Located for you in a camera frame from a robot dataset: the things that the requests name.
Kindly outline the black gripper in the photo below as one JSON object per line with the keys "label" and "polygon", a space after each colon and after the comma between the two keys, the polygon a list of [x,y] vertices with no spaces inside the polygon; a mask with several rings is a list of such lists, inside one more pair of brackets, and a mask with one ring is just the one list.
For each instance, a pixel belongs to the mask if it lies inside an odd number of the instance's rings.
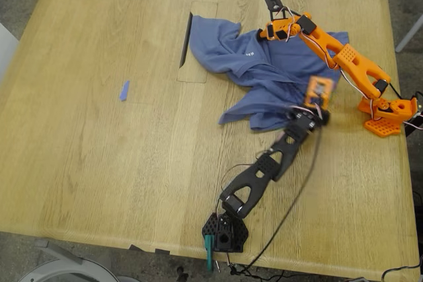
{"label": "black gripper", "polygon": [[326,126],[330,119],[330,112],[322,108],[308,108],[305,106],[291,106],[288,114],[287,129],[300,127],[301,129],[314,130]]}

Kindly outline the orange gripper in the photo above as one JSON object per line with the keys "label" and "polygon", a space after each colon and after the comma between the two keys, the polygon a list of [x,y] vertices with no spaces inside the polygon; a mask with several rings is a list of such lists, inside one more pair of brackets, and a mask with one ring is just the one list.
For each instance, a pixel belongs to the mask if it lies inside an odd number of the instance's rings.
{"label": "orange gripper", "polygon": [[298,20],[301,15],[288,18],[272,18],[266,28],[258,35],[259,40],[285,40],[297,36],[301,32]]}

